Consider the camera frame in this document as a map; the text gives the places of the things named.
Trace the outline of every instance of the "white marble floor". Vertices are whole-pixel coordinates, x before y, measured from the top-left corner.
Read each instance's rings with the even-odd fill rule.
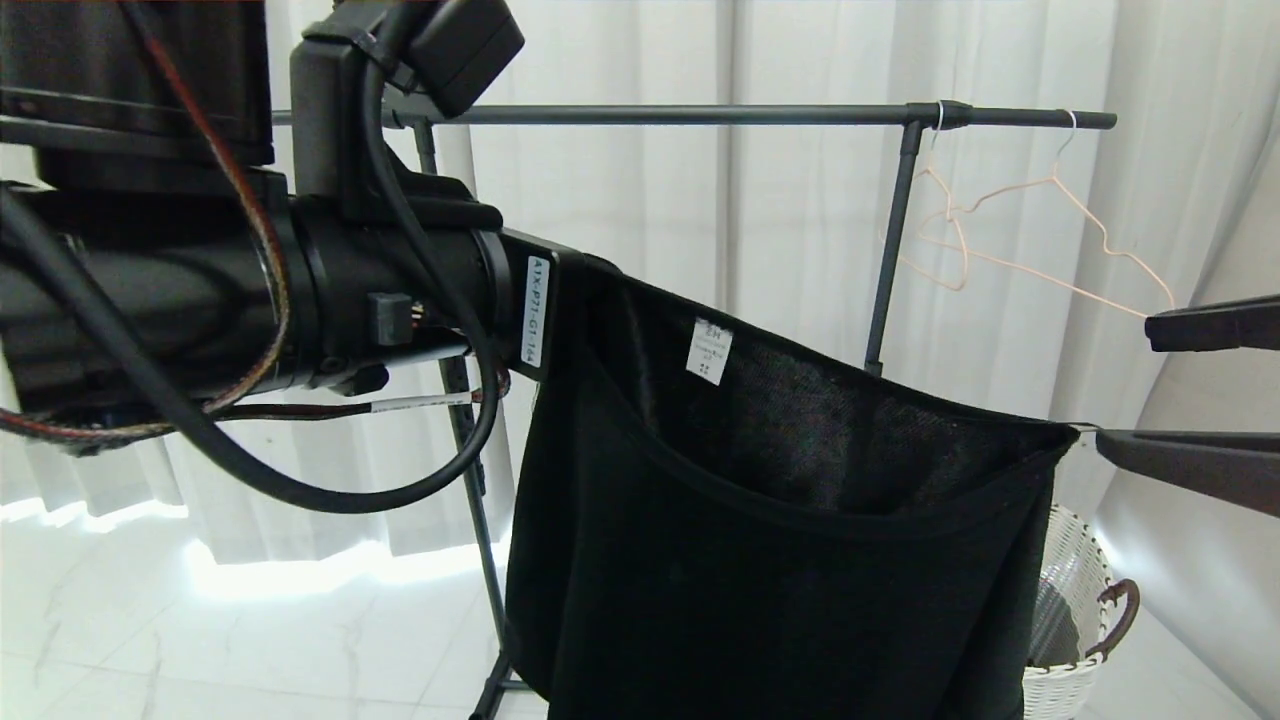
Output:
[[[4,720],[461,720],[497,653],[474,548],[218,568],[189,523],[101,525],[0,524]],[[1256,717],[1146,614],[1105,670],[1083,719]]]

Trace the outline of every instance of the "brown basket handle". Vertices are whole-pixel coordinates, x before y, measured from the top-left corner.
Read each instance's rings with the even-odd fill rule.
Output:
[[[1129,579],[1120,580],[1102,591],[1102,594],[1098,596],[1098,602],[1114,602],[1119,605],[1121,597],[1125,598],[1125,603],[1120,620],[1111,628],[1107,637],[1102,638],[1098,644],[1091,647],[1084,653],[1084,657],[1089,657],[1094,652],[1101,652],[1102,661],[1105,662],[1111,651],[1129,634],[1129,628],[1133,626],[1133,621],[1138,618],[1138,606],[1142,605],[1142,593],[1138,592],[1138,583]]]

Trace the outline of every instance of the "white wall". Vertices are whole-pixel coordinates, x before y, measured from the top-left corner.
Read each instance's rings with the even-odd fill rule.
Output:
[[[1280,142],[1199,304],[1280,292]],[[1140,427],[1280,429],[1280,354],[1169,359]],[[1119,571],[1147,606],[1263,716],[1280,716],[1280,520],[1120,473],[1098,510]]]

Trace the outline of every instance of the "label sticker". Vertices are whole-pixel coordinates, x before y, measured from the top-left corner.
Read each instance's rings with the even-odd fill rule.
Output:
[[[552,274],[550,260],[529,256],[529,279],[525,281],[525,325],[520,336],[520,359],[534,368],[543,366],[543,337],[547,324],[547,281]]]
[[[694,324],[694,340],[689,343],[689,360],[685,369],[718,386],[728,361],[728,347],[733,343],[733,333],[698,318]]]

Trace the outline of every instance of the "laundry basket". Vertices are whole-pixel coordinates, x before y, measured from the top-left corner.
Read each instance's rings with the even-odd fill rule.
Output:
[[[1121,597],[1124,612],[1115,619]],[[1053,506],[1023,674],[1024,716],[1075,717],[1089,698],[1098,669],[1133,625],[1138,605],[1138,585],[1112,579],[1089,527],[1074,512]]]

